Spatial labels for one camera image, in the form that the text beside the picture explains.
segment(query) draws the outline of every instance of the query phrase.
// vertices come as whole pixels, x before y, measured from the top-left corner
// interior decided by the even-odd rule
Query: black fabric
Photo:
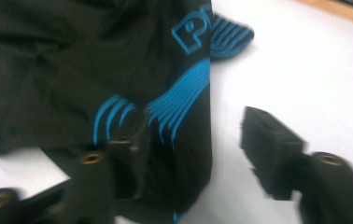
[[[209,0],[0,1],[0,154],[42,147],[67,170],[148,106],[139,203],[183,214],[211,174],[212,22]]]

